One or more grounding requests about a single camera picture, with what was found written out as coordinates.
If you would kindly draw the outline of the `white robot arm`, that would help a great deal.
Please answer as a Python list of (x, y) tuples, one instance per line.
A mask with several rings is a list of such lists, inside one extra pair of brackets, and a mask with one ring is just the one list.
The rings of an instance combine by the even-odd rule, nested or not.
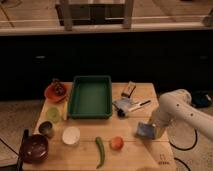
[(177, 89), (162, 94), (158, 107), (153, 110), (149, 123), (154, 127), (154, 138), (159, 139), (171, 123), (178, 118), (213, 141), (213, 116), (191, 106), (192, 96), (185, 89)]

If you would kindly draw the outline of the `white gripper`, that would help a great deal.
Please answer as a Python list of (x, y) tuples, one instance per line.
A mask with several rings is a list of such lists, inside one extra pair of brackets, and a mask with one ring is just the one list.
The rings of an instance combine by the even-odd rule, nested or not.
[(154, 138), (159, 139), (164, 134), (166, 128), (170, 124), (170, 117), (161, 113), (154, 113), (149, 123), (154, 128)]

